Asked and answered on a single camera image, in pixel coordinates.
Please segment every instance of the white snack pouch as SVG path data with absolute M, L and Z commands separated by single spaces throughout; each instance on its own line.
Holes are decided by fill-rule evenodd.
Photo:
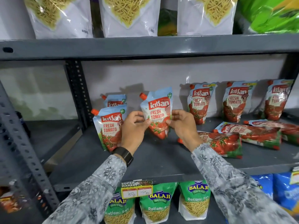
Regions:
M 231 35 L 237 0 L 178 0 L 178 36 Z
M 99 0 L 104 37 L 157 36 L 161 0 Z
M 24 0 L 37 39 L 90 38 L 89 0 Z

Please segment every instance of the orange spout cap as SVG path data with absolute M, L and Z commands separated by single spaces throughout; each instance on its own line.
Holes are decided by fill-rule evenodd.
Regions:
M 94 114 L 95 116 L 97 116 L 99 114 L 100 111 L 96 110 L 96 109 L 92 109 L 91 113 Z
M 178 143 L 182 144 L 183 143 L 183 140 L 178 138 Z
M 139 97 L 140 97 L 142 100 L 144 100 L 144 101 L 147 99 L 147 95 L 144 94 L 144 93 L 141 93 L 141 94 L 139 95 Z

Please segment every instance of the barcode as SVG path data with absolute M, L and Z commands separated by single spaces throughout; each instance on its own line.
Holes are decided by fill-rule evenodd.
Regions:
M 82 32 L 83 32 L 83 33 L 86 33 L 86 34 L 89 34 L 87 30 L 83 30 L 83 29 L 82 29 Z

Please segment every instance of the right hand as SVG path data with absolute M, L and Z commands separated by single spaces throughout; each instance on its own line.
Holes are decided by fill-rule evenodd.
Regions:
M 166 123 L 175 130 L 183 144 L 191 152 L 204 143 L 197 133 L 194 116 L 191 113 L 181 109 L 173 110 L 172 120 L 166 120 Z

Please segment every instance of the left hand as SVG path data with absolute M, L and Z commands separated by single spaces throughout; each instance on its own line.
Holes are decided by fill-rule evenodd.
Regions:
M 145 130 L 149 127 L 151 120 L 144 120 L 141 111 L 131 112 L 121 126 L 121 146 L 128 150 L 131 155 L 140 146 Z

